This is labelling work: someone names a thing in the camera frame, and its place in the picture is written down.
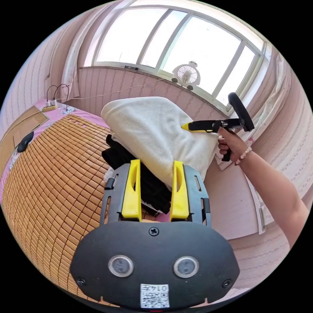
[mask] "human arm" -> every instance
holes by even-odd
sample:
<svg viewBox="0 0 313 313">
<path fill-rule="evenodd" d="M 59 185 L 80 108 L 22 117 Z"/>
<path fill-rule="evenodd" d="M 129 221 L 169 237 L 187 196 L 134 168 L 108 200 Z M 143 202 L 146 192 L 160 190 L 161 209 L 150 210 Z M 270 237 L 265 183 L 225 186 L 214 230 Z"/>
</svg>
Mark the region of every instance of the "human arm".
<svg viewBox="0 0 313 313">
<path fill-rule="evenodd" d="M 247 150 L 247 145 L 234 133 L 221 128 L 219 149 L 226 154 L 231 149 L 231 161 L 235 162 Z M 253 151 L 239 163 L 243 173 L 262 198 L 276 224 L 282 229 L 290 248 L 300 235 L 308 218 L 308 209 L 300 199 L 291 181 L 270 166 Z"/>
</svg>

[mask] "window frame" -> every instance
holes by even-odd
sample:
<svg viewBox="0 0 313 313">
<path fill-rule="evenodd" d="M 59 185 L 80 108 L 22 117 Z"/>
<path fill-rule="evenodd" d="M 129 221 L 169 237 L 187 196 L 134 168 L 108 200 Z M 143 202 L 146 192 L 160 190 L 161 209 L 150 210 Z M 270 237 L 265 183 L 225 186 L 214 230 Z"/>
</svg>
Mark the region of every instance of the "window frame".
<svg viewBox="0 0 313 313">
<path fill-rule="evenodd" d="M 116 67 L 116 68 L 125 68 L 125 66 L 130 66 L 130 67 L 136 67 L 138 68 L 138 72 L 143 72 L 143 73 L 149 73 L 152 75 L 155 75 L 157 77 L 160 78 L 164 78 L 166 80 L 171 81 L 171 79 L 173 78 L 173 74 L 172 73 L 168 73 L 165 72 L 163 70 L 161 70 L 161 68 L 163 67 L 164 63 L 167 61 L 167 57 L 169 56 L 169 54 L 172 51 L 173 46 L 175 45 L 176 41 L 178 40 L 179 35 L 182 33 L 182 31 L 184 30 L 185 26 L 187 25 L 188 21 L 192 18 L 192 17 L 196 17 L 196 18 L 200 18 L 203 19 L 206 22 L 215 24 L 216 26 L 222 28 L 224 31 L 229 32 L 230 34 L 234 35 L 235 37 L 237 37 L 239 40 L 241 40 L 241 43 L 232 59 L 232 61 L 230 62 L 228 68 L 226 69 L 226 71 L 224 72 L 222 78 L 220 79 L 218 85 L 216 86 L 215 90 L 213 91 L 212 95 L 209 94 L 207 91 L 205 91 L 204 89 L 200 88 L 199 86 L 194 86 L 194 89 L 192 90 L 193 93 L 197 94 L 199 97 L 203 98 L 204 100 L 208 101 L 209 103 L 211 103 L 212 105 L 214 105 L 218 110 L 220 110 L 221 112 L 223 112 L 225 115 L 230 116 L 233 113 L 233 108 L 231 107 L 230 104 L 228 104 L 227 106 L 223 105 L 221 102 L 219 102 L 216 99 L 216 96 L 218 95 L 218 93 L 220 92 L 221 88 L 223 87 L 223 85 L 225 84 L 226 80 L 228 79 L 229 75 L 231 74 L 233 68 L 235 67 L 243 49 L 245 46 L 247 46 L 249 49 L 251 49 L 254 54 L 255 57 L 252 60 L 252 63 L 249 67 L 248 72 L 246 73 L 246 75 L 244 76 L 241 84 L 239 85 L 238 89 L 235 91 L 236 94 L 239 96 L 239 98 L 242 100 L 243 97 L 246 95 L 247 91 L 249 90 L 250 86 L 252 85 L 260 67 L 261 64 L 263 62 L 264 59 L 264 54 L 265 54 L 265 49 L 266 49 L 266 41 L 261 38 L 263 40 L 263 47 L 262 50 L 259 50 L 252 42 L 250 42 L 245 36 L 243 36 L 242 34 L 240 34 L 238 31 L 236 31 L 235 29 L 233 29 L 232 27 L 228 26 L 227 24 L 225 24 L 224 22 L 221 22 L 211 16 L 208 16 L 206 14 L 203 14 L 201 12 L 197 12 L 197 11 L 193 11 L 190 9 L 185 9 L 182 7 L 175 7 L 175 6 L 166 6 L 166 5 L 140 5 L 140 6 L 131 6 L 132 3 L 134 3 L 136 0 L 133 1 L 128 1 L 128 3 L 118 9 L 116 11 L 116 13 L 114 14 L 114 16 L 111 18 L 111 20 L 108 22 L 107 26 L 105 27 L 105 29 L 103 30 L 96 49 L 95 49 L 95 53 L 93 55 L 93 59 L 92 59 L 92 66 L 97 66 L 97 67 Z M 111 26 L 113 25 L 113 23 L 118 19 L 119 16 L 121 16 L 123 14 L 124 11 L 126 10 L 132 10 L 132 9 L 140 9 L 140 8 L 162 8 L 162 9 L 167 9 L 165 11 L 165 13 L 160 17 L 160 19 L 158 20 L 158 22 L 155 24 L 155 26 L 153 27 L 153 29 L 151 30 L 149 36 L 147 37 L 145 44 L 138 56 L 137 62 L 136 64 L 132 64 L 132 63 L 122 63 L 122 62 L 110 62 L 110 61 L 105 61 L 105 62 L 100 62 L 97 61 L 97 58 L 99 56 L 100 53 L 100 49 L 102 47 L 102 43 L 105 39 L 105 36 L 107 35 L 109 29 L 111 28 Z M 153 38 L 153 36 L 155 35 L 156 31 L 158 30 L 158 27 L 161 25 L 161 23 L 166 19 L 166 17 L 173 11 L 181 11 L 181 12 L 186 12 L 186 16 L 181 20 L 181 22 L 178 24 L 178 26 L 176 27 L 176 29 L 174 30 L 174 32 L 172 33 L 172 35 L 170 36 L 167 44 L 165 45 L 159 60 L 157 62 L 157 65 L 155 68 L 150 67 L 150 66 L 146 66 L 146 65 L 142 65 L 140 64 L 140 62 L 142 61 L 144 54 Z"/>
</svg>

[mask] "window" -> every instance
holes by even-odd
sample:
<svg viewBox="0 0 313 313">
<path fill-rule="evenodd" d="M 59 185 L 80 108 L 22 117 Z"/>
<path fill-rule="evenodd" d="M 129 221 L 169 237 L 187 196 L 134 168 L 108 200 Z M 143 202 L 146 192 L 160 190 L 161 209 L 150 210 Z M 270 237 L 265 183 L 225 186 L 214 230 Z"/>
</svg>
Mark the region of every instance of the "window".
<svg viewBox="0 0 313 313">
<path fill-rule="evenodd" d="M 242 22 L 192 0 L 136 0 L 109 25 L 95 66 L 134 66 L 170 80 L 175 67 L 195 61 L 201 81 L 192 92 L 223 112 L 230 92 L 243 97 L 249 88 L 265 46 Z"/>
</svg>

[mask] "white cable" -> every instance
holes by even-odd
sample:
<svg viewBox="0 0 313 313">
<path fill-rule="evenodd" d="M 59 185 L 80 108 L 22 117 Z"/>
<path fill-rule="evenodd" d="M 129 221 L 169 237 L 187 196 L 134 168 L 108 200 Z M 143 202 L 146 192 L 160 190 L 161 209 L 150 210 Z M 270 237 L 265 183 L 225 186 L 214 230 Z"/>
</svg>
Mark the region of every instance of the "white cable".
<svg viewBox="0 0 313 313">
<path fill-rule="evenodd" d="M 118 92 L 122 92 L 122 91 L 129 90 L 129 89 L 132 89 L 132 88 L 136 88 L 136 87 L 141 87 L 141 86 L 149 85 L 149 84 L 152 84 L 153 82 L 158 82 L 158 81 L 161 81 L 161 80 L 163 80 L 163 79 L 165 79 L 165 78 L 161 78 L 161 79 L 158 79 L 158 80 L 156 80 L 156 81 L 149 82 L 149 83 L 144 84 L 144 85 L 138 85 L 138 86 L 129 87 L 129 88 L 124 89 L 124 90 L 114 91 L 114 92 L 111 92 L 111 93 L 105 94 L 105 95 L 97 95 L 97 96 L 92 96 L 92 97 L 87 97 L 87 98 L 72 98 L 72 99 L 75 99 L 75 100 L 76 100 L 76 99 L 83 100 L 83 99 L 91 99 L 91 98 L 96 98 L 96 97 L 108 96 L 108 95 L 111 95 L 111 94 L 116 94 L 116 93 L 118 93 Z"/>
</svg>

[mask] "fan grille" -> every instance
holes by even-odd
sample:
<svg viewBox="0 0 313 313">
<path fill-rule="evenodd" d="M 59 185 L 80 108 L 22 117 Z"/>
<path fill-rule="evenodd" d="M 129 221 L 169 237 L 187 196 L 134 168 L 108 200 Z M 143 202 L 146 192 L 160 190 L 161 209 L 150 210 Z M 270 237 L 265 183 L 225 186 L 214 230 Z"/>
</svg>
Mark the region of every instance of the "fan grille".
<svg viewBox="0 0 313 313">
<path fill-rule="evenodd" d="M 191 84 L 196 81 L 198 73 L 193 67 L 184 65 L 178 69 L 177 76 L 181 82 Z"/>
</svg>

